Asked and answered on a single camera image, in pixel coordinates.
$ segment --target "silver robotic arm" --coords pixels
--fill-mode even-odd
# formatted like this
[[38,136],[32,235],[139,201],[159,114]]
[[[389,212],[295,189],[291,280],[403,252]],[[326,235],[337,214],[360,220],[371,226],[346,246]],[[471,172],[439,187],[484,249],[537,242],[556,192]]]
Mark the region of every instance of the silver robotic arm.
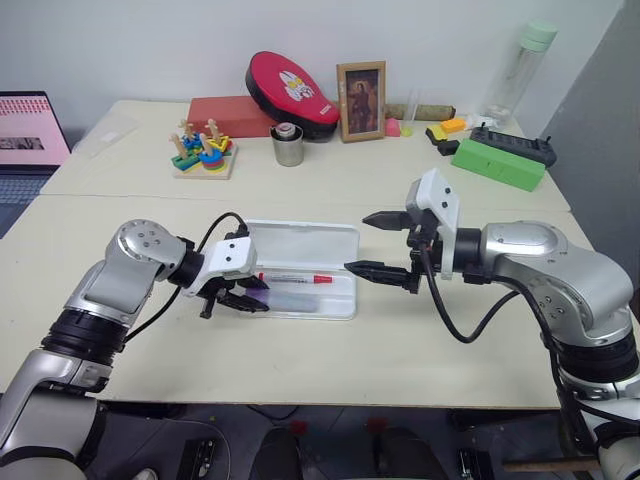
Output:
[[42,346],[33,350],[0,402],[0,478],[84,478],[76,464],[100,430],[100,392],[155,281],[246,311],[268,307],[229,292],[238,283],[265,288],[253,277],[256,251],[244,222],[203,253],[149,220],[122,225],[104,260],[85,274]]
[[607,479],[640,478],[640,368],[626,273],[604,255],[572,245],[553,226],[515,222],[458,228],[458,213],[451,186],[437,170],[427,172],[412,185],[406,211],[378,212],[363,220],[385,230],[409,230],[411,271],[366,260],[345,266],[411,293],[418,292],[426,275],[447,328],[465,343],[475,340],[491,317],[475,335],[460,334],[434,272],[444,279],[461,273],[473,284],[498,282],[522,294],[550,351],[561,412],[577,447],[598,455]]

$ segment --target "framed picture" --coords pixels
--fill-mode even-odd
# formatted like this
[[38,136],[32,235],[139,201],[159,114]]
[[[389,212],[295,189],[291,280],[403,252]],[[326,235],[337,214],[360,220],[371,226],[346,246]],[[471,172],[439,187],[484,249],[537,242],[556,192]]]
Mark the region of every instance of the framed picture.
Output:
[[337,66],[342,141],[384,137],[386,62]]

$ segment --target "green block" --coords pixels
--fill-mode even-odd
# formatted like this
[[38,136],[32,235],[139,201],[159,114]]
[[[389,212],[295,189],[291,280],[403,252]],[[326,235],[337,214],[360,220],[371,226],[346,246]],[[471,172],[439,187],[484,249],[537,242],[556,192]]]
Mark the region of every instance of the green block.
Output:
[[460,142],[451,164],[529,192],[540,183],[545,170],[542,163],[468,138]]

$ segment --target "red box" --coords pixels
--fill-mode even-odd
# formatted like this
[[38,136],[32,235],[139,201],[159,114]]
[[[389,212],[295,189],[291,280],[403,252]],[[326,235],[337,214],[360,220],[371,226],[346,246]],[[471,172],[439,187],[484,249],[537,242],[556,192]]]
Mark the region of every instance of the red box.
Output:
[[210,118],[231,138],[268,137],[269,128],[278,123],[249,96],[192,99],[187,122],[193,123],[194,130],[209,135],[207,121]]

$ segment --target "water bottle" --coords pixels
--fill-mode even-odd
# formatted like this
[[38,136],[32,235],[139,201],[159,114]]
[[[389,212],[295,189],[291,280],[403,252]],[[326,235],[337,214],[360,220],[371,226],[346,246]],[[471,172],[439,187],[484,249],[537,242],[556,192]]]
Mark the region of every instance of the water bottle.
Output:
[[504,127],[522,98],[544,54],[558,33],[551,24],[532,21],[527,24],[518,48],[490,89],[482,114],[493,118],[497,128]]

